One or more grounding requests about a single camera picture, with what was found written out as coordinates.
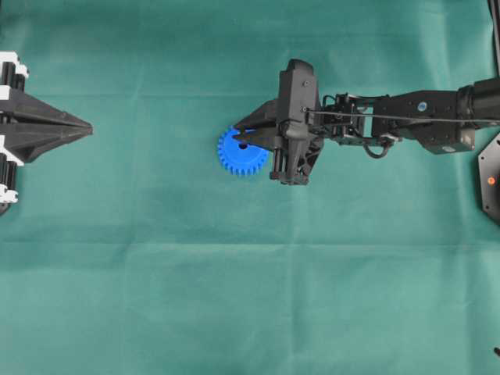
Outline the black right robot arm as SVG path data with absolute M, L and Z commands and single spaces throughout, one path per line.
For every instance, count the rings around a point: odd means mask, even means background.
M 89 136 L 92 125 L 27 94 L 28 68 L 15 52 L 1 54 L 1 201 L 17 200 L 16 172 L 40 155 Z M 325 140 L 363 148 L 374 159 L 404 139 L 436 155 L 468 152 L 474 135 L 499 124 L 499 81 L 455 91 L 403 95 L 320 96 L 313 67 L 292 59 L 278 96 L 228 132 L 238 148 L 273 154 L 273 180 L 305 185 Z

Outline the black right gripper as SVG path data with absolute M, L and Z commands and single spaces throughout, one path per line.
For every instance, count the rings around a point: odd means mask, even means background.
M 291 59 L 280 72 L 278 98 L 264 102 L 238 121 L 233 139 L 268 151 L 276 146 L 277 128 L 285 160 L 277 171 L 282 184 L 306 185 L 318 159 L 323 139 L 313 133 L 319 120 L 313 113 L 320 107 L 313 66 Z

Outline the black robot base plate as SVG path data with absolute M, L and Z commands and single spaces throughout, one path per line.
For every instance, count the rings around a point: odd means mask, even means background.
M 499 225 L 499 134 L 478 155 L 481 207 Z

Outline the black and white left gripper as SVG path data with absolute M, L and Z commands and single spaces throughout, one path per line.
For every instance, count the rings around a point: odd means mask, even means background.
M 1 215 L 18 202 L 19 167 L 93 133 L 90 123 L 26 94 L 29 74 L 16 52 L 1 51 Z

